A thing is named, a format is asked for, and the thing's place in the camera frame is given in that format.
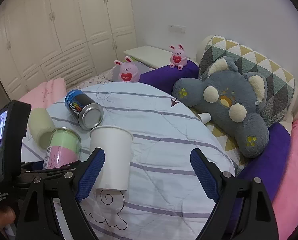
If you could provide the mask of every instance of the pink cushion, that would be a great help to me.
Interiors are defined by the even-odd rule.
[[[292,125],[286,171],[273,200],[279,240],[286,240],[298,225],[298,120]]]
[[[38,107],[48,108],[53,103],[65,97],[66,94],[65,80],[63,78],[57,78],[41,83],[20,98],[19,101],[30,104],[31,109]]]

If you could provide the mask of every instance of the barcode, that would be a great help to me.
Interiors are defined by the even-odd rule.
[[[45,160],[43,162],[43,167],[42,167],[43,170],[47,169],[47,167],[48,167],[48,161],[49,161],[49,157],[50,157],[50,151],[51,151],[51,146],[47,148],[46,157],[45,157]]]

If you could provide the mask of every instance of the yellow paw print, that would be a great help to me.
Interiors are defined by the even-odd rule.
[[[255,141],[257,141],[257,137],[255,137],[255,136],[248,136],[248,138],[247,138],[247,146],[249,147],[249,146],[255,146],[256,144],[255,144]]]
[[[186,95],[188,95],[187,91],[182,88],[180,91],[179,91],[179,95],[181,98],[185,97]]]

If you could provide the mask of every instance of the electrical outlet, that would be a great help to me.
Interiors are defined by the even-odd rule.
[[[170,32],[175,32],[175,33],[186,33],[186,27],[185,26],[180,26],[180,25],[168,25],[168,29]]]

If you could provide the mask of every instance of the screw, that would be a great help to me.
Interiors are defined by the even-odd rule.
[[[65,174],[65,178],[66,178],[66,179],[70,179],[70,178],[72,177],[72,175],[73,175],[72,172],[67,172],[67,173]]]
[[[224,172],[222,173],[222,175],[224,175],[226,178],[230,178],[230,177],[232,176],[231,173],[228,172],[228,171],[224,171]]]
[[[253,180],[258,184],[261,183],[261,179],[259,177],[255,177]]]
[[[34,179],[33,179],[33,183],[39,183],[41,181],[41,178],[40,177],[35,177]]]

